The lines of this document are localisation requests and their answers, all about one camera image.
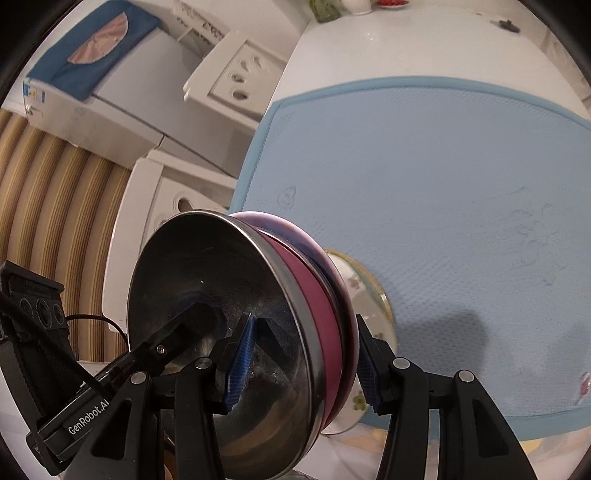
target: light blue mat border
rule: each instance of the light blue mat border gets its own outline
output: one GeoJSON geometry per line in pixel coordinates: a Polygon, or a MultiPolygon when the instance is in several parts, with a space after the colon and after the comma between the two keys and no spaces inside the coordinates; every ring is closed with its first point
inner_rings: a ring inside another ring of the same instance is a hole
{"type": "MultiPolygon", "coordinates": [[[[454,89],[478,93],[488,93],[502,96],[513,100],[528,103],[532,106],[544,108],[558,115],[561,115],[583,128],[591,131],[591,122],[578,116],[576,113],[561,107],[549,100],[519,92],[506,87],[491,85],[489,83],[476,82],[474,80],[456,79],[449,77],[386,77],[379,79],[360,80],[358,82],[334,85],[324,89],[314,90],[293,97],[279,100],[267,111],[262,122],[256,130],[251,146],[246,154],[242,171],[232,198],[230,212],[238,212],[244,207],[246,194],[250,188],[252,177],[262,154],[267,134],[273,122],[274,116],[282,106],[295,103],[307,102],[344,93],[363,92],[383,88],[438,88],[454,89]]],[[[389,416],[378,417],[371,409],[361,420],[370,426],[387,429],[390,421],[389,416]]],[[[591,407],[580,407],[569,411],[553,413],[549,415],[538,415],[531,417],[508,417],[507,421],[519,440],[533,440],[544,438],[550,435],[572,432],[591,426],[591,407]]]]}

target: red food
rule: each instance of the red food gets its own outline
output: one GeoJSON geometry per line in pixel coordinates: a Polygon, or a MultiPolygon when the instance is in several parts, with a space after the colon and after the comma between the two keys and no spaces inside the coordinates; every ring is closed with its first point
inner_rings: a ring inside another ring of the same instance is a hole
{"type": "Polygon", "coordinates": [[[379,0],[378,5],[382,7],[401,7],[408,5],[408,0],[379,0]]]}

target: blue cloth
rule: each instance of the blue cloth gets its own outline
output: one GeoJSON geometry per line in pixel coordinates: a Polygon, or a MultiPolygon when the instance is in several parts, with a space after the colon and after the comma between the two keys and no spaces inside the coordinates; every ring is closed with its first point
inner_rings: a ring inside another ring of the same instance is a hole
{"type": "Polygon", "coordinates": [[[111,68],[159,24],[159,18],[133,4],[111,0],[81,20],[47,50],[28,73],[28,77],[45,82],[77,100],[84,101],[111,68]],[[67,59],[86,40],[122,13],[125,13],[128,19],[128,32],[109,54],[91,64],[68,62],[67,59]]]}
{"type": "Polygon", "coordinates": [[[527,439],[591,424],[590,178],[591,124],[574,113],[396,77],[273,105],[230,210],[282,216],[361,262],[395,310],[399,354],[472,370],[527,439]]]}

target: brown curtain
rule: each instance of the brown curtain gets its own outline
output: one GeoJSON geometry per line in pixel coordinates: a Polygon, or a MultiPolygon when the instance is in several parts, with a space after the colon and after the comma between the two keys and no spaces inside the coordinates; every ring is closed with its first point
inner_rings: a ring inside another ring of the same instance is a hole
{"type": "MultiPolygon", "coordinates": [[[[129,170],[31,127],[0,109],[0,262],[64,284],[66,315],[102,314],[109,243],[129,170]]],[[[78,359],[125,351],[97,320],[70,322],[78,359]]]]}

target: silver bolt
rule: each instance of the silver bolt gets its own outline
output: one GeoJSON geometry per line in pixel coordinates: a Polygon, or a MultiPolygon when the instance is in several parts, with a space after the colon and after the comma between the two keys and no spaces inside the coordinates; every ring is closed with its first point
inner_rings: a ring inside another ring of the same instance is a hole
{"type": "Polygon", "coordinates": [[[147,375],[144,372],[136,372],[131,375],[131,382],[134,385],[140,385],[146,381],[147,375]]]}
{"type": "Polygon", "coordinates": [[[474,374],[468,370],[460,371],[457,376],[460,377],[460,380],[466,383],[470,383],[474,380],[474,374]]]}
{"type": "Polygon", "coordinates": [[[408,367],[410,367],[410,362],[401,356],[395,358],[392,364],[400,370],[406,370],[408,367]]]}
{"type": "Polygon", "coordinates": [[[207,357],[207,356],[203,356],[201,358],[197,358],[197,361],[195,362],[195,366],[199,369],[199,370],[205,370],[206,368],[209,368],[210,366],[212,366],[212,359],[207,357]]]}

